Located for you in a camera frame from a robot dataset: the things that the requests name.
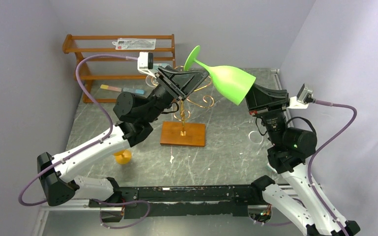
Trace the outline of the green plastic wine glass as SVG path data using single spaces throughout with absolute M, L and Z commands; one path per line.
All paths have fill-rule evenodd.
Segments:
M 256 77 L 234 66 L 208 66 L 196 58 L 199 52 L 200 46 L 197 45 L 187 57 L 184 70 L 188 71 L 194 63 L 200 65 L 209 73 L 217 91 L 235 105 L 240 105 Z

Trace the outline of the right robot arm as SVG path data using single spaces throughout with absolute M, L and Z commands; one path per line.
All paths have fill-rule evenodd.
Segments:
M 321 151 L 315 128 L 291 127 L 284 114 L 288 108 L 305 109 L 312 103 L 332 106 L 332 103 L 315 99 L 307 85 L 290 97 L 286 90 L 254 84 L 245 99 L 250 114 L 261 120 L 272 143 L 267 150 L 269 165 L 298 196 L 292 198 L 269 176 L 263 176 L 251 184 L 252 200 L 257 204 L 266 202 L 279 210 L 305 236 L 356 235 L 360 231 L 357 222 L 339 213 L 312 176 L 312 162 Z

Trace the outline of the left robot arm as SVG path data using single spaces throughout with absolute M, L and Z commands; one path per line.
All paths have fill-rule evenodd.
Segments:
M 151 123 L 166 114 L 172 104 L 185 100 L 209 76 L 205 70 L 178 72 L 167 66 L 156 73 L 158 85 L 147 96 L 122 92 L 113 108 L 119 122 L 93 139 L 71 150 L 37 158 L 39 178 L 49 206 L 59 206 L 71 199 L 97 199 L 108 206 L 121 200 L 117 182 L 111 178 L 87 178 L 81 170 L 118 151 L 143 142 L 153 131 Z

